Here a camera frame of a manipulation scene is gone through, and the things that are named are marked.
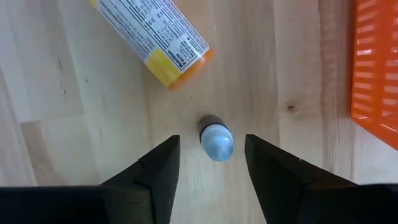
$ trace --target wooden surface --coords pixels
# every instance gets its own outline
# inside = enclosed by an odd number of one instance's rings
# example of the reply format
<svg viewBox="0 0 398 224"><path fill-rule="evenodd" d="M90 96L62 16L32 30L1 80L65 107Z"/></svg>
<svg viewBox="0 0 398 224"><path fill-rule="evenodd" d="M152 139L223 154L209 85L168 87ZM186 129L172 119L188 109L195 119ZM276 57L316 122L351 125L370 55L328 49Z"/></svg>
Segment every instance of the wooden surface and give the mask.
<svg viewBox="0 0 398 224"><path fill-rule="evenodd" d="M179 134L172 223L265 223L247 133L359 184L398 182L398 152L349 118L350 1L175 3L216 56L169 92L88 1L0 1L0 185L99 184ZM200 149L208 113L233 131L228 162Z"/></svg>

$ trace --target white ribbed cap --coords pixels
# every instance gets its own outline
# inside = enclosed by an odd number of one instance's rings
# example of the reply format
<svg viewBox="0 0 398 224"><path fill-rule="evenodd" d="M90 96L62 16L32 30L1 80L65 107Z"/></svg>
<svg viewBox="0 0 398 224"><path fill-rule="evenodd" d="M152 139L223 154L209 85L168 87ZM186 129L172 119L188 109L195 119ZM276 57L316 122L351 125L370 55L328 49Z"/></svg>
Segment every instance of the white ribbed cap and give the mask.
<svg viewBox="0 0 398 224"><path fill-rule="evenodd" d="M221 124L212 124L200 136L201 146L214 161L228 160L234 151L231 132Z"/></svg>

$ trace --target small bottle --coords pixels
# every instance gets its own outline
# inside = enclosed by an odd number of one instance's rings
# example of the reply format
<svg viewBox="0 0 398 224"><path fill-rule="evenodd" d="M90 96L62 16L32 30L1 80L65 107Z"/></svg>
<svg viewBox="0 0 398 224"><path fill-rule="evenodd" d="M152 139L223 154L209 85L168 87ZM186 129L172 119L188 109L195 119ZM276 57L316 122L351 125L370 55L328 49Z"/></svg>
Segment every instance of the small bottle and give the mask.
<svg viewBox="0 0 398 224"><path fill-rule="evenodd" d="M149 70L176 90L214 56L172 0L90 0Z"/></svg>
<svg viewBox="0 0 398 224"><path fill-rule="evenodd" d="M214 161L227 161L234 151L234 140L223 120L215 115L202 117L198 124L203 150Z"/></svg>

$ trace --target orange pill bottle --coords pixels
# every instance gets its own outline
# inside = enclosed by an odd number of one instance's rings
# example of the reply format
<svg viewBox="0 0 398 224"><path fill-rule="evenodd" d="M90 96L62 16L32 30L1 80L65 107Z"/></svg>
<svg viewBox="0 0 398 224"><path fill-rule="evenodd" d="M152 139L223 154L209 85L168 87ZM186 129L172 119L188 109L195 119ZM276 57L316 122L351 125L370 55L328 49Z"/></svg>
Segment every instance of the orange pill bottle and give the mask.
<svg viewBox="0 0 398 224"><path fill-rule="evenodd" d="M171 0L90 0L169 90L202 68L214 51Z"/></svg>

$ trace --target orange plastic crate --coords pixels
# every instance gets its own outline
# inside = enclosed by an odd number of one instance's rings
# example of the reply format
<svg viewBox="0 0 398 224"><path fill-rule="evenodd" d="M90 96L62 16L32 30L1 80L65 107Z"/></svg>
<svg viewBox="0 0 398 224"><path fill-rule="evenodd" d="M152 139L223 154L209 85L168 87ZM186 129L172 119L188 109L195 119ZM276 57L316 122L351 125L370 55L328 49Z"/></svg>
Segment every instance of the orange plastic crate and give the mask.
<svg viewBox="0 0 398 224"><path fill-rule="evenodd" d="M398 149L398 0L356 0L351 116Z"/></svg>

